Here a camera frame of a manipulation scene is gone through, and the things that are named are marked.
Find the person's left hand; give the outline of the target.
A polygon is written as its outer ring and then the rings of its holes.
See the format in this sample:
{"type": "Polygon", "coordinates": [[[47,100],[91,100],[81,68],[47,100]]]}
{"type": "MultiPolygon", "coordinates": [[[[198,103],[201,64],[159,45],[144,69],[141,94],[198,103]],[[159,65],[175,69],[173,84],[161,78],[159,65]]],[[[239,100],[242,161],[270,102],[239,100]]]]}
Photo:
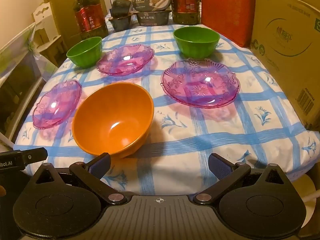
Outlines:
{"type": "Polygon", "coordinates": [[[6,195],[6,190],[3,186],[0,186],[0,197],[4,197],[6,195]]]}

